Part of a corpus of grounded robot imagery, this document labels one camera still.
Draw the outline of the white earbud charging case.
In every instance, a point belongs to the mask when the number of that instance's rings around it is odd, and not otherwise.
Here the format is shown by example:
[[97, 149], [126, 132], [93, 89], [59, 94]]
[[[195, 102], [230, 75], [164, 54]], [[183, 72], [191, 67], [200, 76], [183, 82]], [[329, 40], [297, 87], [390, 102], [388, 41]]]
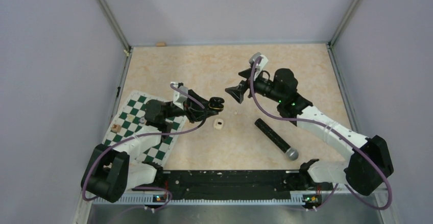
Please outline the white earbud charging case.
[[224, 127], [224, 120], [223, 119], [221, 119], [221, 118], [216, 118], [215, 120], [214, 120], [214, 123], [213, 123], [213, 127], [216, 129], [216, 130], [221, 130], [223, 127]]

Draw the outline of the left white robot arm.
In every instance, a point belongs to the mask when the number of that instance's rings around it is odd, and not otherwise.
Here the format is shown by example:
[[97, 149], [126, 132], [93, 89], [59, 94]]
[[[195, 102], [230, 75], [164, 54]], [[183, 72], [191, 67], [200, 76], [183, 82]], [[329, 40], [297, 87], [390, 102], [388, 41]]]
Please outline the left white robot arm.
[[81, 181], [82, 198], [89, 201], [86, 193], [116, 202], [125, 191], [141, 185], [152, 190], [162, 187], [164, 177], [161, 167], [153, 162], [131, 166], [142, 153], [164, 142], [170, 136], [178, 135], [167, 119], [186, 117], [189, 122], [203, 125], [207, 118], [216, 116], [224, 109], [224, 99], [204, 99], [193, 90], [182, 86], [174, 92], [170, 102], [151, 99], [144, 109], [144, 126], [137, 133], [109, 145], [99, 144], [91, 154]]

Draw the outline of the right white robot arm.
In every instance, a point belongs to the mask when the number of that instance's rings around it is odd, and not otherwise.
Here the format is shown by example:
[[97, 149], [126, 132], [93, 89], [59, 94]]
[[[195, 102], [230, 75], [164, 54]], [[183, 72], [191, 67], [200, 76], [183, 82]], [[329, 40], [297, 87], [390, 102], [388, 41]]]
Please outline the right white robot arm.
[[305, 189], [314, 189], [319, 183], [349, 186], [357, 193], [368, 196], [381, 184], [390, 186], [388, 177], [394, 168], [386, 141], [376, 135], [371, 138], [359, 134], [329, 118], [297, 91], [298, 81], [288, 68], [275, 71], [269, 80], [259, 74], [250, 77], [252, 69], [241, 71], [244, 78], [237, 86], [225, 89], [238, 103], [245, 93], [249, 97], [259, 94], [278, 103], [279, 120], [288, 120], [295, 126], [311, 132], [335, 149], [343, 161], [311, 160], [304, 164], [305, 172], [299, 182]]

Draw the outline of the black earbud charging case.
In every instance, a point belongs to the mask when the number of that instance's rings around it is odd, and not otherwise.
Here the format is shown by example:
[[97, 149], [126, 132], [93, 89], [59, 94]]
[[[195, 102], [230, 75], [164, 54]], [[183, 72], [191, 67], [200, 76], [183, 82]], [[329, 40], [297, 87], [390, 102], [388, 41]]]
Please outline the black earbud charging case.
[[208, 107], [209, 109], [216, 111], [223, 111], [225, 100], [222, 97], [211, 97], [209, 99]]

